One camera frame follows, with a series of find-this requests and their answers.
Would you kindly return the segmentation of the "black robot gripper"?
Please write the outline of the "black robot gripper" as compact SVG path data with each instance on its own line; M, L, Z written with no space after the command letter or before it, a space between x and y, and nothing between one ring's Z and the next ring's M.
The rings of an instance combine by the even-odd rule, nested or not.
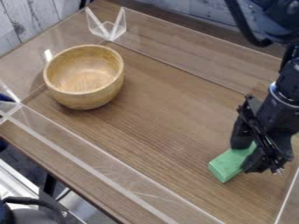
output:
M295 158L291 139L299 132L299 93L295 96L296 99L287 98L272 83L263 101L247 94L238 106L230 147L244 150L256 144L242 164L244 173L279 173Z

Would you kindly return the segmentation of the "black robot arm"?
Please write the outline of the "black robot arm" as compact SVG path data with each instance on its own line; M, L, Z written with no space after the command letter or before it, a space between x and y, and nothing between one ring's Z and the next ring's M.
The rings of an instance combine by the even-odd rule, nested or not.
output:
M248 94L238 106L238 120L230 138L235 150L252 148L240 170L279 173L294 160L291 139L299 133L299 0L247 0L263 38L251 31L238 0L224 0L239 31L258 47L286 46L278 79L267 97Z

